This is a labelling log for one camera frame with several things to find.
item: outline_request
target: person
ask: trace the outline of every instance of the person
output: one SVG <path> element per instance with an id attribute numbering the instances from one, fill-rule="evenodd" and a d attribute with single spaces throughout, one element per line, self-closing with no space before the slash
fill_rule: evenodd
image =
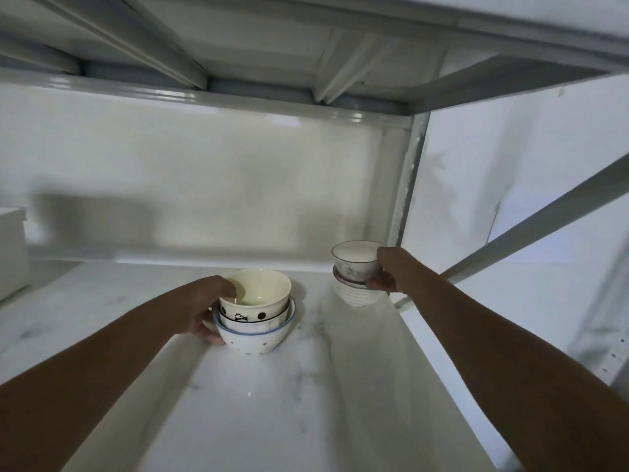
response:
<path id="1" fill-rule="evenodd" d="M 474 301 L 402 248 L 369 285 L 407 294 L 528 472 L 629 469 L 629 404 L 560 350 Z M 234 286 L 214 276 L 129 311 L 0 386 L 0 470 L 60 470 L 176 333 Z"/>

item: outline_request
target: person's right hand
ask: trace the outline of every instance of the person's right hand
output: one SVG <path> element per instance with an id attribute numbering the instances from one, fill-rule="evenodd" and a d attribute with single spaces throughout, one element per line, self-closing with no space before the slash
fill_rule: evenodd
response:
<path id="1" fill-rule="evenodd" d="M 413 270 L 420 262 L 399 246 L 381 246 L 378 248 L 378 261 L 384 270 L 367 281 L 367 286 L 389 293 L 408 294 L 412 282 Z"/>

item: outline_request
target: box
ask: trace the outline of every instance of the box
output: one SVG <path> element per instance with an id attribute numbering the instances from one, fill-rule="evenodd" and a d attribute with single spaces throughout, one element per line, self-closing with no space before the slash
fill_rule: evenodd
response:
<path id="1" fill-rule="evenodd" d="M 26 211 L 0 207 L 0 300 L 28 285 Z"/>

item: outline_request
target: white marble countertop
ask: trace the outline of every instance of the white marble countertop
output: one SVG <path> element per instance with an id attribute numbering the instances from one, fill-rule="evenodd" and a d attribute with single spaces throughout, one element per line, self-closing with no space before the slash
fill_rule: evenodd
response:
<path id="1" fill-rule="evenodd" d="M 232 270 L 34 262 L 0 303 L 0 382 L 154 296 Z M 297 321 L 264 355 L 174 337 L 64 471 L 493 470 L 388 298 L 350 308 L 287 272 Z"/>

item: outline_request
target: wall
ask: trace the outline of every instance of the wall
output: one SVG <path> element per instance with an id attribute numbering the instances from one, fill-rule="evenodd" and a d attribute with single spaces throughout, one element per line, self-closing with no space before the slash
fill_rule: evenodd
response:
<path id="1" fill-rule="evenodd" d="M 0 84 L 0 205 L 45 257 L 327 269 L 386 238 L 408 143 L 355 120 Z"/>
<path id="2" fill-rule="evenodd" d="M 627 76 L 434 112 L 404 246 L 437 271 L 450 267 L 627 153 L 627 118 Z M 594 367 L 629 319 L 619 307 L 629 305 L 626 289 L 611 287 L 629 263 L 627 211 L 625 196 L 458 286 Z M 416 310 L 405 320 L 494 463 L 506 466 L 508 446 L 428 326 Z"/>

